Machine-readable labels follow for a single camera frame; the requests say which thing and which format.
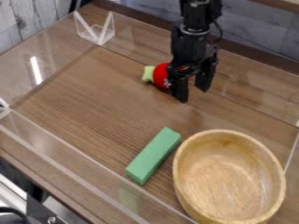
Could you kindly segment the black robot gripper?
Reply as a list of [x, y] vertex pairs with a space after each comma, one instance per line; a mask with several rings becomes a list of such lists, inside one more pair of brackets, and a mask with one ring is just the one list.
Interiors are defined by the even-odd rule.
[[211, 88], [219, 46], [208, 43], [211, 28], [188, 29], [184, 24], [175, 24], [171, 34], [172, 60], [167, 67], [172, 96], [182, 102], [188, 101], [188, 78], [195, 77], [195, 86], [203, 92]]

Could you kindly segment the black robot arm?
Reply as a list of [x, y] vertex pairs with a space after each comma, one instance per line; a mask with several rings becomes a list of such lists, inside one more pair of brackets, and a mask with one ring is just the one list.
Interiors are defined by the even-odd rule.
[[167, 67], [167, 84], [172, 96], [188, 101], [190, 78], [194, 85], [207, 92], [211, 88], [219, 63], [219, 46], [223, 30], [218, 23], [222, 0], [180, 0], [182, 20], [172, 26], [172, 61]]

